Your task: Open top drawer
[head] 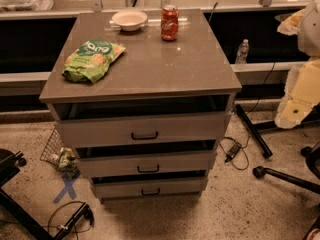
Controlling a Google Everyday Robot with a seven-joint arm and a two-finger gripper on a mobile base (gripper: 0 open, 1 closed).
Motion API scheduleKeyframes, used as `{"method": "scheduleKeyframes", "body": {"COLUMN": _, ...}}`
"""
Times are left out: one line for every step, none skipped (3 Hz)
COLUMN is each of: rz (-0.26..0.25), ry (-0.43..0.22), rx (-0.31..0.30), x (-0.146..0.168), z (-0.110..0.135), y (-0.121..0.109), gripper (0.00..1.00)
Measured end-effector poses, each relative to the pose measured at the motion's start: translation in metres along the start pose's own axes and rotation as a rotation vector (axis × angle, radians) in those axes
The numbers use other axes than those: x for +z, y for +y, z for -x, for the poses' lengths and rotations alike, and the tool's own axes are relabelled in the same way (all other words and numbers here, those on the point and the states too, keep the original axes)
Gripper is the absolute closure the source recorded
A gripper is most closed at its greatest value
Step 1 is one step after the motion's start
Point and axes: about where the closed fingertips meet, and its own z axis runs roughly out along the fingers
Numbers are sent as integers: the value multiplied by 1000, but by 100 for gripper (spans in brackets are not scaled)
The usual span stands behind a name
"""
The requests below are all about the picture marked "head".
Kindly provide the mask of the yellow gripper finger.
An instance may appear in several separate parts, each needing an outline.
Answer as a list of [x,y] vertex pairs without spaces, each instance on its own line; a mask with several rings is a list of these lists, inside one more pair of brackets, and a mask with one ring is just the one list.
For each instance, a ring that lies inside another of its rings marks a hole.
[[304,9],[301,9],[295,13],[293,13],[291,16],[286,18],[284,21],[280,23],[280,25],[277,28],[277,31],[284,35],[297,35],[299,32],[299,27],[301,20],[304,16]]
[[277,127],[291,129],[320,103],[320,59],[310,58],[300,67],[290,69],[285,95],[281,99],[274,122]]

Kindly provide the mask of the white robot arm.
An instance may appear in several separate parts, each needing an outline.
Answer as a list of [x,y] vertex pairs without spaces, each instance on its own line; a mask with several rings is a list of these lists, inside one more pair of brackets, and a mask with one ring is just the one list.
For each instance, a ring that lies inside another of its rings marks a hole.
[[277,31],[296,35],[298,49],[309,56],[301,67],[291,67],[274,119],[277,127],[291,129],[320,103],[320,1],[312,0],[305,9],[286,18]]

